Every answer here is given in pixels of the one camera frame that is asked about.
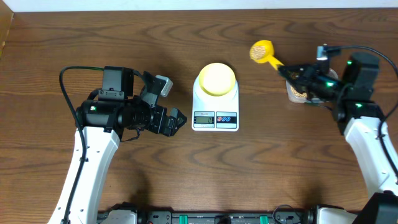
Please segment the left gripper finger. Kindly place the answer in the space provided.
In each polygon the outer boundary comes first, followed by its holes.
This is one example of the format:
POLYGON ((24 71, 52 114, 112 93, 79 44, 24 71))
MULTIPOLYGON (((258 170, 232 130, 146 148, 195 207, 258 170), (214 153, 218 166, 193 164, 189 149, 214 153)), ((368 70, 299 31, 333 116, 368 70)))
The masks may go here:
POLYGON ((169 124, 173 128, 181 128, 187 122, 187 117, 180 110, 172 108, 170 111, 169 121, 169 124))
POLYGON ((181 126, 183 126, 183 118, 174 118, 169 116, 166 118, 164 123, 163 135, 174 136, 181 126))

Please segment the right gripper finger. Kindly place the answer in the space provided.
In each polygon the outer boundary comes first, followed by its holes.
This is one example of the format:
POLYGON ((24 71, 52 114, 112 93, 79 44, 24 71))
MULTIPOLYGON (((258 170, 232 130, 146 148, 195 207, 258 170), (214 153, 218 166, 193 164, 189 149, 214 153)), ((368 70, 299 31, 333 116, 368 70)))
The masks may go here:
POLYGON ((281 65, 278 72, 283 77, 310 77, 317 70, 317 64, 281 65))
POLYGON ((308 87, 310 85, 310 77, 283 77, 286 81, 288 81, 299 93, 308 92, 308 87))

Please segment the yellow measuring scoop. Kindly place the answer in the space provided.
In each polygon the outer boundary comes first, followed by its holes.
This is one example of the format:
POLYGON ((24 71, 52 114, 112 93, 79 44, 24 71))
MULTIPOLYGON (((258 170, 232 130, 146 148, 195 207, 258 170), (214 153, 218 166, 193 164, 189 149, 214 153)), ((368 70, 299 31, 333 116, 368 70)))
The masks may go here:
POLYGON ((256 63, 269 63, 275 70, 283 66, 283 63, 274 57, 274 46, 269 40, 259 40, 253 44, 249 56, 256 63))

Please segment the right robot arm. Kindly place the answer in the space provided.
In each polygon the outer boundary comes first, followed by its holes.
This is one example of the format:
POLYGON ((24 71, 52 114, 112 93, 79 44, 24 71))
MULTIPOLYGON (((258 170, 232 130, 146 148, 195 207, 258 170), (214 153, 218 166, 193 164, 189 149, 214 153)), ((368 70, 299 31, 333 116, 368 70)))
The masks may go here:
POLYGON ((302 223, 397 223, 397 153, 389 137, 387 115, 371 101, 379 57, 351 54, 340 80, 327 76, 326 63, 281 65, 277 70, 297 92, 332 103, 333 119, 354 151, 369 200, 358 213, 317 205, 302 223))

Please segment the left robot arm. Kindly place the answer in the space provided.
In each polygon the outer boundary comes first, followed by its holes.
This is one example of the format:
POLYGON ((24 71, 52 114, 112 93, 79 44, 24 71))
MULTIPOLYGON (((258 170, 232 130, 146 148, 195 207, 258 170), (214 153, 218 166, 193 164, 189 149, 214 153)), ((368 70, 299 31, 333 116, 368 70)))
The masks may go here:
POLYGON ((59 83, 75 120, 72 161, 50 223, 96 223, 98 207, 111 160, 122 142, 124 130, 148 130, 171 137, 187 122, 178 109, 159 106, 172 81, 149 72, 105 66, 101 88, 93 90, 81 106, 74 108, 63 83, 59 83))

